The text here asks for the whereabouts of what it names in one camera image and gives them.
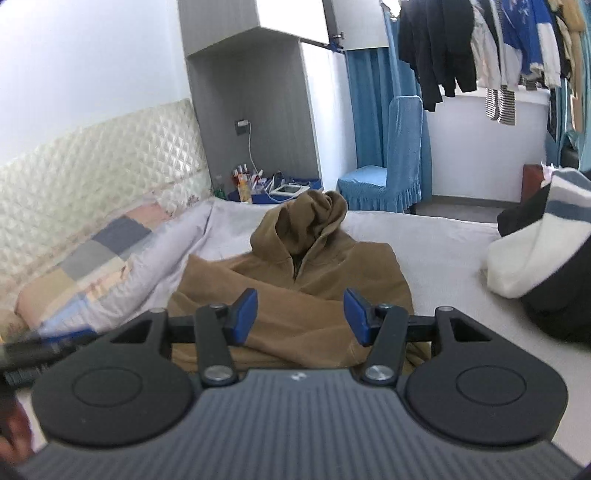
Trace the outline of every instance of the cable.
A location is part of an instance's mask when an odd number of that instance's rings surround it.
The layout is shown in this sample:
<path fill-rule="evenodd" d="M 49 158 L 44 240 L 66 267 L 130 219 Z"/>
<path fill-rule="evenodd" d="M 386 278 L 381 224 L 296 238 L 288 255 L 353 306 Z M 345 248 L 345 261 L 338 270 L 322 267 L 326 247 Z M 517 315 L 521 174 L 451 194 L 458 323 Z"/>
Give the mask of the cable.
<path fill-rule="evenodd" d="M 259 173 L 259 169 L 256 167 L 255 162 L 252 159 L 251 137 L 252 137 L 252 122 L 248 122 L 248 156 L 251 158 L 252 166 L 255 167 L 255 172 Z"/>

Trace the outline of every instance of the bottle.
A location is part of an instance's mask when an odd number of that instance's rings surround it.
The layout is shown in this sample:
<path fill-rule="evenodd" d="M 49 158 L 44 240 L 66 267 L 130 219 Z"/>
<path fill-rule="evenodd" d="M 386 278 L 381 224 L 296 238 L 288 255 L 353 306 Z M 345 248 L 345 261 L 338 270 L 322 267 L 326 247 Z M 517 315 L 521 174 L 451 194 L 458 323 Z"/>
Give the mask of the bottle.
<path fill-rule="evenodd" d="M 216 175 L 213 181 L 213 195 L 219 199 L 226 200 L 226 192 L 224 191 L 223 178 L 221 175 Z"/>
<path fill-rule="evenodd" d="M 238 174 L 238 194 L 241 202 L 252 203 L 251 184 L 246 173 Z"/>

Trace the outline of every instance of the blue curtain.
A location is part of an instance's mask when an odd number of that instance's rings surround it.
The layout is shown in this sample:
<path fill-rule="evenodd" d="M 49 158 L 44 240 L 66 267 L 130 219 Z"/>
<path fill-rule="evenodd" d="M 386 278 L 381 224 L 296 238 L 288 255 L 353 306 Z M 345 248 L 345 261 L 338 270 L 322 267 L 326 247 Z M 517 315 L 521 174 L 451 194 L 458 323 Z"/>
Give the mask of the blue curtain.
<path fill-rule="evenodd" d="M 353 106 L 357 165 L 386 167 L 388 108 L 394 97 L 421 95 L 414 72 L 398 59 L 399 24 L 385 12 L 389 48 L 349 50 L 347 70 Z M 433 191 L 431 144 L 427 115 L 421 139 L 421 196 L 429 200 Z"/>
<path fill-rule="evenodd" d="M 550 133 L 546 135 L 546 165 L 560 167 L 562 147 L 569 129 L 572 131 L 572 123 L 569 121 L 570 88 L 565 79 L 561 80 L 560 88 L 556 88 L 553 95 L 556 96 L 556 139 Z"/>
<path fill-rule="evenodd" d="M 579 152 L 579 169 L 581 171 L 591 170 L 591 38 L 589 37 L 589 25 L 591 25 L 591 5 L 584 0 L 579 0 L 581 12 L 585 17 L 587 29 L 581 33 L 581 45 L 583 47 L 583 133 L 569 130 L 571 142 Z"/>

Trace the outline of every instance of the human hand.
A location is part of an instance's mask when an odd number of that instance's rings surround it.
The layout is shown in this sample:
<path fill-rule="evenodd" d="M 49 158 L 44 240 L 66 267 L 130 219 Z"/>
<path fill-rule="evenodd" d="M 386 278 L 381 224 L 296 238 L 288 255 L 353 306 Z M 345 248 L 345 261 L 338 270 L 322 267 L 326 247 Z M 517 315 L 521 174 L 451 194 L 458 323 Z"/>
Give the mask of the human hand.
<path fill-rule="evenodd" d="M 12 412 L 5 424 L 10 431 L 10 442 L 0 436 L 0 458 L 6 463 L 16 465 L 33 455 L 33 435 L 29 419 L 22 405 L 15 401 Z"/>

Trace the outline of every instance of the electrical outlet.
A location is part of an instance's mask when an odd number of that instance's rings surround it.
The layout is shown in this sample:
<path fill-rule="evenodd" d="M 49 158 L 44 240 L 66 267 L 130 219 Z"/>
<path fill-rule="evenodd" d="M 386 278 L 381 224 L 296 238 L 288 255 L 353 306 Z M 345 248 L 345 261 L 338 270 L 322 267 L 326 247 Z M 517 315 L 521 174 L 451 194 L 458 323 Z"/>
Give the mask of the electrical outlet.
<path fill-rule="evenodd" d="M 234 127 L 236 128 L 236 135 L 243 135 L 248 132 L 247 128 L 249 124 L 248 120 L 236 120 Z"/>

